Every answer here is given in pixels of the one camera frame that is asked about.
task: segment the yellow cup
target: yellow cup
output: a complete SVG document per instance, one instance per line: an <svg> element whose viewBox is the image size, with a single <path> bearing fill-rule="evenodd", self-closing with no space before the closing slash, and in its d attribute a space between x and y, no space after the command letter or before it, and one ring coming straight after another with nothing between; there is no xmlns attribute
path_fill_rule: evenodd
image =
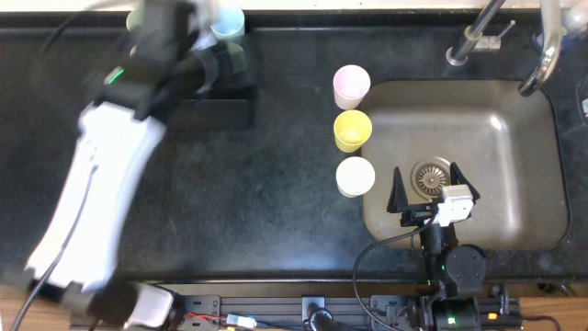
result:
<svg viewBox="0 0 588 331"><path fill-rule="evenodd" d="M337 116L333 130L337 147L345 153L352 153L371 135L371 120L359 110L346 110Z"/></svg>

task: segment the white cup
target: white cup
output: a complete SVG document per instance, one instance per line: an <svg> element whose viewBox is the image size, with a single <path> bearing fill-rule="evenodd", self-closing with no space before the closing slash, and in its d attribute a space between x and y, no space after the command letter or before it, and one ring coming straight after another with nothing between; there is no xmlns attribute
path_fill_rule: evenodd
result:
<svg viewBox="0 0 588 331"><path fill-rule="evenodd" d="M376 182L376 172L363 157L348 157L337 167L337 187L341 194L355 198L367 193Z"/></svg>
<svg viewBox="0 0 588 331"><path fill-rule="evenodd" d="M346 65L334 74L334 102L343 110L355 109L369 91L368 72L354 64Z"/></svg>
<svg viewBox="0 0 588 331"><path fill-rule="evenodd" d="M220 5L210 29L217 40L238 41L245 33L245 14L238 6Z"/></svg>

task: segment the pink cup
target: pink cup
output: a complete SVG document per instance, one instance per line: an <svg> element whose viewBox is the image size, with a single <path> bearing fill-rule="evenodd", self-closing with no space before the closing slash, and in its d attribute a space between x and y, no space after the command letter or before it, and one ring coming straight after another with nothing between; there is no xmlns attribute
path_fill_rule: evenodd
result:
<svg viewBox="0 0 588 331"><path fill-rule="evenodd" d="M369 90L368 72L354 64L337 70L333 78L334 102L343 110L355 109Z"/></svg>

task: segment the metal pipe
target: metal pipe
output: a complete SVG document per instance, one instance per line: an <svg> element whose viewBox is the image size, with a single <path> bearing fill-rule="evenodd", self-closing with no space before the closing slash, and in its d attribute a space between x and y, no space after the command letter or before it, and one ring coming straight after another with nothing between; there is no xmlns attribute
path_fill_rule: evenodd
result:
<svg viewBox="0 0 588 331"><path fill-rule="evenodd" d="M473 50L482 36L482 32L488 26L488 23L496 15L505 0L491 0L484 7L481 13L474 21L474 24L468 26L463 31L463 36L458 40L456 45L447 52L447 60L453 65L463 65L468 60L468 54Z"/></svg>
<svg viewBox="0 0 588 331"><path fill-rule="evenodd" d="M535 71L518 87L523 97L532 95L549 78L558 63L561 50L561 12L559 0L541 0L543 20L543 51Z"/></svg>

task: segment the faucet spout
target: faucet spout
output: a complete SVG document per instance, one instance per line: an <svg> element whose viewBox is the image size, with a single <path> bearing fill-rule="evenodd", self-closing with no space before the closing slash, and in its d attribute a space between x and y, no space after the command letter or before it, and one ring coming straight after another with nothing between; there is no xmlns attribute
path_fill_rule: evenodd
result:
<svg viewBox="0 0 588 331"><path fill-rule="evenodd" d="M531 76L518 87L523 97L535 93L549 78L560 57L561 50L561 12L559 0L541 0L541 19L543 20L543 51L541 61Z"/></svg>

